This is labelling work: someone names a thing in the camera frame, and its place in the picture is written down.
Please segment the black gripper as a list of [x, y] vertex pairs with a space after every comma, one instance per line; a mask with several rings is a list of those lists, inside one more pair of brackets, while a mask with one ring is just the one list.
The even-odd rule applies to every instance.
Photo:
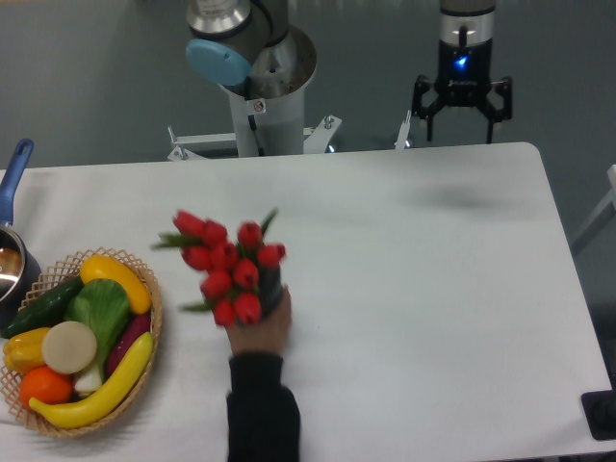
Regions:
[[[513, 79], [503, 77], [491, 84], [493, 29], [493, 12], [441, 13], [437, 77], [435, 82], [424, 75], [417, 77], [411, 104], [411, 116], [425, 123], [427, 141], [433, 140], [434, 118], [445, 106], [476, 106], [489, 91], [501, 99], [501, 105], [495, 107], [486, 100], [486, 142], [492, 142], [497, 124], [512, 118]], [[424, 97], [431, 91], [435, 97], [425, 105]]]

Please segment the black sleeved forearm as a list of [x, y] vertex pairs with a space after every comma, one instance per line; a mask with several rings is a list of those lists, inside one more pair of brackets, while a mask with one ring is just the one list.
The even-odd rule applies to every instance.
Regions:
[[229, 461], [298, 461], [301, 419], [293, 392], [282, 384], [283, 358], [266, 352], [229, 360]]

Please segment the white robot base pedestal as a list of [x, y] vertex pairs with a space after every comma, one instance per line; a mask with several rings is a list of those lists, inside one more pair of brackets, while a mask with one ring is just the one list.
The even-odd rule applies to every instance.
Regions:
[[316, 73], [317, 51], [295, 26], [280, 42], [263, 49], [253, 65], [230, 48], [198, 38], [189, 41], [186, 55], [196, 70], [212, 65], [217, 84], [222, 76], [244, 81], [220, 87], [229, 101], [233, 131], [177, 137], [168, 128], [169, 160], [203, 160], [221, 150], [233, 150], [241, 158], [336, 151], [340, 118], [327, 114], [314, 127], [304, 124], [305, 91]]

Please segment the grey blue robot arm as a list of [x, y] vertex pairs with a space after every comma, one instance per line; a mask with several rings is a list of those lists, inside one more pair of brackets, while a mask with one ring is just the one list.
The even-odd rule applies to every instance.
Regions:
[[[441, 2], [438, 75], [417, 78], [409, 112], [429, 137], [445, 107], [478, 109], [489, 131], [512, 117], [511, 78], [490, 77], [495, 8], [493, 1]], [[190, 66], [248, 105], [240, 120], [262, 147], [255, 117], [272, 101], [302, 94], [316, 70], [313, 43], [290, 24], [285, 1], [191, 1], [187, 23]]]

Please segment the person's hand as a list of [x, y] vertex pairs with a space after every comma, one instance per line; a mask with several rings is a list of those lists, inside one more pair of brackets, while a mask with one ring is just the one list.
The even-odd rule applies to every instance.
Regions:
[[266, 353], [281, 356], [287, 346], [293, 321], [292, 298], [287, 286], [281, 299], [264, 321], [251, 326], [226, 328], [233, 356]]

